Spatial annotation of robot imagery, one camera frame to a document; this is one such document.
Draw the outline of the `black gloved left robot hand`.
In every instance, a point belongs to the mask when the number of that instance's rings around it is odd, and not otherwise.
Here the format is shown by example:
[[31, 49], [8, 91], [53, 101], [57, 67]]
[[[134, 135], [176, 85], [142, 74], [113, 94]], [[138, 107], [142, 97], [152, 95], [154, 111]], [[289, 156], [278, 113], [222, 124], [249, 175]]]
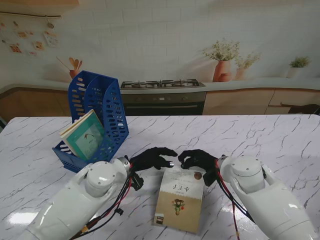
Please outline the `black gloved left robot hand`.
[[175, 163], [166, 160], [163, 156], [177, 157], [178, 154], [167, 147], [153, 147], [132, 157], [129, 162], [135, 172], [150, 168], [155, 168], [157, 170], [160, 170], [161, 168], [173, 168]]

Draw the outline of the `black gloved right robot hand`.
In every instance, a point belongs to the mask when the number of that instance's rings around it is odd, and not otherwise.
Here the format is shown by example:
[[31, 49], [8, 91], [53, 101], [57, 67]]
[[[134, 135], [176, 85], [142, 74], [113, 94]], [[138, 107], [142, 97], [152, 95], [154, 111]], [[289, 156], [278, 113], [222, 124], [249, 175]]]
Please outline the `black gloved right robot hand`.
[[215, 168], [217, 158], [201, 149], [185, 150], [179, 156], [182, 169], [199, 167], [203, 170], [210, 171]]

